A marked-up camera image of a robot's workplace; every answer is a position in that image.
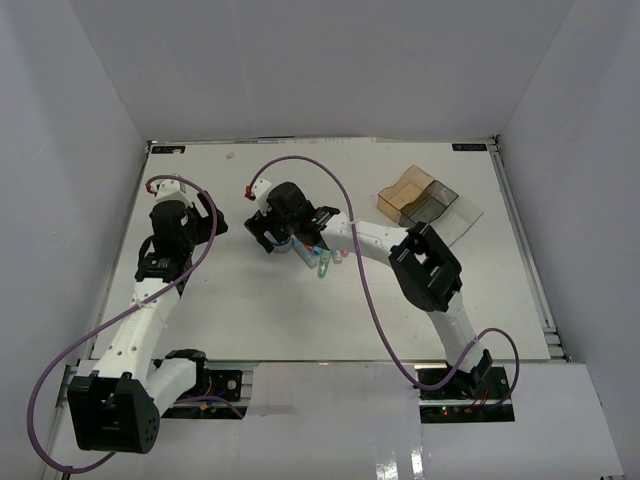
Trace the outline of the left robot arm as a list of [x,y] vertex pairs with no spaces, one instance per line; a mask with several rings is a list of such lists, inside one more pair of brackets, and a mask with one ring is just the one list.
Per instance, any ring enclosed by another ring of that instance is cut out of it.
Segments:
[[199,399],[211,387],[206,355],[174,350],[160,362],[153,354],[188,281],[196,246],[228,230],[224,215],[200,215],[182,194],[156,202],[152,234],[142,243],[131,305],[106,352],[87,375],[75,376],[67,398],[78,447],[85,451],[145,454],[155,444],[161,416],[182,396]]

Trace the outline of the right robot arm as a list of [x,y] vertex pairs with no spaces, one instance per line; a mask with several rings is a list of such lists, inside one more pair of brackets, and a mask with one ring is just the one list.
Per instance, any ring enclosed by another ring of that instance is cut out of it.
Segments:
[[486,389],[492,358],[465,311],[461,264],[430,225],[404,229],[356,222],[337,208],[314,207],[292,182],[272,185],[259,179],[245,196],[258,204],[245,227],[267,252],[295,237],[311,247],[350,252],[390,267],[406,300],[431,320],[453,390],[472,399]]

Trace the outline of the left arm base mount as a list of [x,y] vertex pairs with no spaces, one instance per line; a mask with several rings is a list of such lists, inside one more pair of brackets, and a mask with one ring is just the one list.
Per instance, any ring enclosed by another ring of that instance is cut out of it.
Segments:
[[[175,406],[170,407],[163,419],[182,420],[241,420],[247,412],[248,398],[243,396],[244,375],[241,370],[208,370],[202,390],[193,388],[182,395]],[[186,402],[195,396],[216,396],[219,400]]]

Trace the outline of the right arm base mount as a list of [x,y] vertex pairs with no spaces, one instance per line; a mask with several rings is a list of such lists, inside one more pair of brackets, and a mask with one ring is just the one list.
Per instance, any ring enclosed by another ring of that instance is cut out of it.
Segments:
[[511,423],[515,413],[510,399],[497,405],[510,388],[503,367],[492,367],[476,393],[466,393],[453,381],[436,391],[419,392],[423,425]]

